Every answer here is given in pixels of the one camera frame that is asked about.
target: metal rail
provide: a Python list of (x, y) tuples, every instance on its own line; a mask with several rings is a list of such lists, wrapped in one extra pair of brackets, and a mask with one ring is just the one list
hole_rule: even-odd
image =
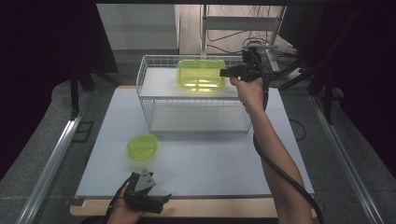
[(322, 106), (320, 104), (318, 97), (315, 96), (309, 96), (309, 97), (312, 104), (315, 107), (319, 120), (323, 125), (326, 134), (328, 135), (330, 141), (332, 142), (332, 147), (334, 148), (335, 154), (337, 155), (339, 161), (341, 162), (341, 165), (343, 166), (344, 171), (346, 172), (346, 176), (349, 179), (349, 182), (353, 190), (358, 196), (361, 202), (361, 206), (363, 207), (366, 216), (369, 218), (370, 223), (375, 223), (375, 224), (384, 223), (384, 220), (382, 219), (375, 205), (375, 201), (373, 200), (370, 192), (368, 191), (363, 181), (361, 180), (361, 177), (356, 171), (355, 166), (353, 165), (351, 159), (347, 155), (347, 151), (344, 148), (344, 145), (342, 144), (340, 138), (338, 137), (337, 132), (335, 131), (332, 125), (329, 125), (323, 113), (321, 112)]
[(49, 160), (44, 167), (41, 176), (38, 178), (32, 193), (30, 194), (25, 206), (23, 207), (20, 216), (16, 223), (32, 223), (35, 219), (38, 209), (47, 194), (47, 191), (52, 183), (53, 177), (55, 177), (58, 171), (59, 165), (62, 162), (64, 154), (73, 138), (73, 135), (81, 121), (84, 114), (85, 104), (90, 98), (89, 93), (85, 93), (81, 96), (80, 108), (77, 117), (74, 120), (69, 120), (64, 128), (64, 132), (59, 138), (58, 143), (53, 149)]

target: white wire basket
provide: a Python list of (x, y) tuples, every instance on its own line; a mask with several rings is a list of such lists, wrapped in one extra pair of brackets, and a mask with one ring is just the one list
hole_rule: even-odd
[(146, 55), (136, 89), (152, 133), (247, 133), (250, 117), (229, 80), (218, 91), (186, 90), (177, 85), (181, 60), (223, 60), (226, 67), (243, 64), (239, 56)]

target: floor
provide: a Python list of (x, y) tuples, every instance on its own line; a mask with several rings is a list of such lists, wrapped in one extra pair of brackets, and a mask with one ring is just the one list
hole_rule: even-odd
[[(210, 8), (209, 13), (229, 13), (234, 8)], [(247, 15), (252, 8), (244, 8), (240, 15)], [(199, 29), (196, 22), (199, 20), (199, 7), (187, 6), (180, 10), (182, 14), (191, 14), (190, 18), (182, 15), (180, 54), (199, 53)], [(184, 36), (195, 38), (189, 48), (183, 44)], [(221, 37), (221, 34), (211, 34), (211, 38)], [(227, 43), (216, 41), (219, 48), (239, 50), (245, 36)], [(282, 44), (283, 50), (293, 51), (291, 46)], [(208, 53), (219, 53), (216, 49), (208, 48)], [(128, 58), (139, 59), (136, 55), (120, 55), (115, 52), (118, 61), (119, 74), (111, 74), (122, 84), (134, 84), (134, 71), (138, 68), (139, 60), (128, 61)], [(290, 64), (292, 58), (282, 59), (282, 63)], [(70, 143), (64, 160), (61, 163), (53, 184), (37, 211), (34, 223), (80, 223), (85, 217), (73, 217), (69, 214), (69, 205), (73, 203), (82, 172), (89, 158), (90, 149), (94, 144), (106, 114), (106, 109), (115, 87), (92, 75), (96, 89), (90, 94), (89, 103), (92, 105), (82, 119), (83, 125), (91, 127), (91, 135), (77, 133), (74, 141)], [(275, 80), (276, 86), (288, 80), (290, 76), (283, 76)], [(311, 98), (306, 93), (309, 79), (281, 92), (282, 100), (290, 119), (298, 121), (301, 125), (291, 121), (290, 124), (298, 141), (299, 148), (304, 158), (305, 166), (311, 177), (316, 191), (316, 200), (322, 209), (326, 223), (373, 223), (371, 222), (352, 188), (346, 171), (335, 153), (334, 146), (320, 122)], [(20, 211), (30, 196), (41, 171), (50, 157), (51, 151), (56, 146), (59, 136), (66, 122), (70, 118), (70, 86), (65, 82), (57, 86), (52, 93), (52, 102), (45, 117), (37, 127), (31, 140), (26, 145), (7, 175), (0, 182), (0, 223), (15, 223)], [(396, 180), (392, 177), (385, 165), (376, 156), (373, 149), (361, 136), (359, 131), (351, 124), (337, 101), (332, 104), (332, 119), (334, 129), (339, 136), (347, 155), (360, 175), (361, 180), (368, 189), (378, 211), (383, 218), (383, 223), (396, 223)], [(239, 223), (259, 223), (262, 219), (225, 220), (215, 218), (203, 219), (142, 219), (139, 223), (223, 223), (224, 221)]]

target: white table surface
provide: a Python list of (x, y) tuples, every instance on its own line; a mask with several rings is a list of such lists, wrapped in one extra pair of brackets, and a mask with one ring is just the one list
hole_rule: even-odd
[[(302, 173), (309, 193), (313, 188), (295, 141), (278, 90), (269, 92), (267, 114)], [(110, 198), (131, 172), (147, 168), (157, 185), (149, 195), (196, 198), (270, 197), (261, 159), (249, 133), (157, 134), (154, 160), (128, 158), (127, 142), (149, 133), (135, 89), (116, 89), (78, 187), (82, 198)]]

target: lime green bowl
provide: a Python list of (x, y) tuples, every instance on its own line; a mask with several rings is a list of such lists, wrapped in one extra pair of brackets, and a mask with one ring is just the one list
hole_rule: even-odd
[(151, 134), (141, 134), (131, 139), (126, 148), (129, 158), (135, 161), (147, 161), (158, 150), (157, 138)]

